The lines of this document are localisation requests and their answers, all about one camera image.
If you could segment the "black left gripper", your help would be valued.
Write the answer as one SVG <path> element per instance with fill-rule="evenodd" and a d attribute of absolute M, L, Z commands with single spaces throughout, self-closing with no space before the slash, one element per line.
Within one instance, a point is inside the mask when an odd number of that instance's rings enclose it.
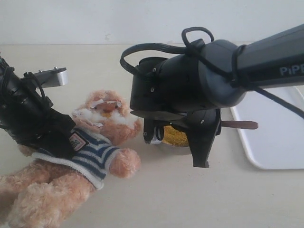
<path fill-rule="evenodd" d="M 53 109 L 45 88 L 32 88 L 13 71 L 0 73 L 0 126 L 17 143 L 40 147 L 55 158 L 71 159 L 70 142 L 76 123 Z"/>

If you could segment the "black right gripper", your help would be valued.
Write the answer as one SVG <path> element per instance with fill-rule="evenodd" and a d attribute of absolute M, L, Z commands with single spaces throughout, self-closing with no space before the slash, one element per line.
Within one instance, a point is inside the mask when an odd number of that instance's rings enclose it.
<path fill-rule="evenodd" d="M 133 73 L 130 108 L 144 120 L 145 138 L 162 138 L 171 125 L 187 135 L 193 166 L 209 168 L 221 113 L 207 101 L 198 68 L 198 61 L 186 55 L 142 59 Z"/>

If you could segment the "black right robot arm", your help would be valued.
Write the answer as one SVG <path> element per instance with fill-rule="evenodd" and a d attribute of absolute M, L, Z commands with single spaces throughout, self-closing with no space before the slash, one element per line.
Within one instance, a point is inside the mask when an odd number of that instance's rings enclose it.
<path fill-rule="evenodd" d="M 193 166 L 207 168 L 214 138 L 222 127 L 255 128 L 245 121 L 221 119 L 221 109 L 239 104 L 246 92 L 255 91 L 299 116 L 294 105 L 267 88 L 304 83 L 303 25 L 249 45 L 237 46 L 211 38 L 189 42 L 182 31 L 183 47 L 162 43 L 132 46 L 121 56 L 121 66 L 133 75 L 130 108 L 144 119 L 144 140 L 163 138 L 172 126 L 187 136 Z"/>

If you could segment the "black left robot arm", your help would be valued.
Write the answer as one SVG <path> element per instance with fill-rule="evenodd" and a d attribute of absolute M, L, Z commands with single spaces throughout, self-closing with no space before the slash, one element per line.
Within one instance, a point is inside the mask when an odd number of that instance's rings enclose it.
<path fill-rule="evenodd" d="M 71 158 L 75 151 L 69 140 L 75 122 L 67 114 L 52 108 L 44 89 L 68 83 L 66 68 L 37 73 L 26 72 L 22 78 L 15 69 L 0 60 L 0 127 L 19 145 L 49 152 L 57 158 Z"/>

